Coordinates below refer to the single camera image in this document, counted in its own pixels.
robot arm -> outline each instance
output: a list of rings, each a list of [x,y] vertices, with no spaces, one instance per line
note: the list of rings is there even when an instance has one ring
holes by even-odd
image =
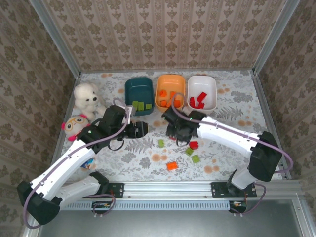
[[[83,163],[93,158],[104,147],[110,148],[110,140],[82,148],[71,156],[70,154],[90,142],[117,133],[121,129],[122,122],[125,119],[128,125],[123,132],[113,139],[123,141],[124,138],[140,138],[145,136],[148,133],[148,125],[145,122],[129,124],[130,116],[134,113],[134,109],[131,106],[128,107],[128,110],[129,114],[126,115],[125,109],[122,106],[110,106],[107,108],[98,126],[92,124],[85,127],[65,154],[48,170],[32,180],[32,182],[22,181],[18,185],[18,195],[21,204],[24,206],[30,192],[41,183],[27,206],[27,211],[40,225],[50,222],[55,218],[59,210],[68,204],[88,195],[104,194],[107,191],[109,181],[99,172],[93,172],[84,180],[66,187],[63,187],[63,185]]]
[[[235,149],[250,159],[249,165],[242,169],[235,170],[227,182],[228,191],[233,196],[257,180],[265,182],[269,182],[271,180],[281,159],[281,153],[258,142],[245,139],[234,133],[220,129],[219,127],[225,127],[231,131],[243,133],[248,138],[256,138],[273,146],[277,146],[277,142],[271,133],[263,132],[261,135],[258,135],[256,133],[240,131],[224,125],[212,119],[210,116],[198,111],[192,111],[188,116],[183,112],[180,113],[187,118],[209,122],[211,124],[215,124],[215,126],[205,123],[197,124],[184,120],[177,116],[170,107],[162,115],[162,117],[169,123],[166,132],[167,136],[175,138],[177,142],[181,141],[187,143],[189,143],[192,136],[214,140],[227,147]]]

orange block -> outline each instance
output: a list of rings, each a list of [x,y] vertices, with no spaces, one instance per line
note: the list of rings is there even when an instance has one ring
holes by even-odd
[[[177,165],[177,162],[170,162],[167,164],[167,169],[168,170],[173,170],[173,169],[177,169],[178,168],[178,165]]]
[[[166,92],[165,90],[161,90],[161,91],[159,92],[159,95],[160,95],[161,97],[166,97],[166,96],[167,96],[167,92]]]
[[[174,104],[174,107],[176,108],[179,108],[181,106],[180,100],[174,100],[173,104]]]
[[[174,96],[175,93],[175,91],[170,92],[170,99]]]
[[[166,107],[167,101],[165,101],[165,100],[160,101],[160,105],[161,105],[161,107]]]
[[[171,100],[169,100],[168,104],[167,104],[167,107],[170,107],[171,106]]]

white teddy bear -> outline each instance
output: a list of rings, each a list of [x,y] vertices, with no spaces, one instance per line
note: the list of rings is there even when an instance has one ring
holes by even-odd
[[[101,116],[105,113],[105,102],[98,95],[99,89],[93,83],[82,83],[75,87],[75,106],[87,116],[89,121],[95,120],[94,111],[97,111]]]

plush doll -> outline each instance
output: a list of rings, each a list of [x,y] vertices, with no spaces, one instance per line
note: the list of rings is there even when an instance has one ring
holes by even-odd
[[[89,121],[95,120],[93,112],[98,112],[103,116],[105,112],[105,102],[98,94],[99,89],[93,83],[82,83],[75,87],[75,106],[85,114]]]
[[[87,126],[90,126],[87,116],[81,114],[70,117],[67,122],[62,124],[61,128],[65,131],[66,136],[68,136],[68,140],[73,142],[81,130]]]

orange bowl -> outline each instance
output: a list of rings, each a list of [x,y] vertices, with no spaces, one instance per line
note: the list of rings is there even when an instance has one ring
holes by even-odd
[[[167,96],[161,97],[159,95],[159,92],[161,90],[165,90],[167,92]],[[171,100],[170,94],[173,91],[181,92],[182,94],[185,95],[185,91],[186,91],[185,79],[180,75],[166,74],[166,75],[160,76],[157,81],[155,104],[161,112],[165,112],[168,109],[168,107],[160,106],[160,102],[162,100],[166,100],[167,102],[169,102],[169,100]],[[181,106],[178,107],[178,109],[182,108],[184,105],[184,98],[182,98],[180,95],[177,95],[175,99],[180,100]]]

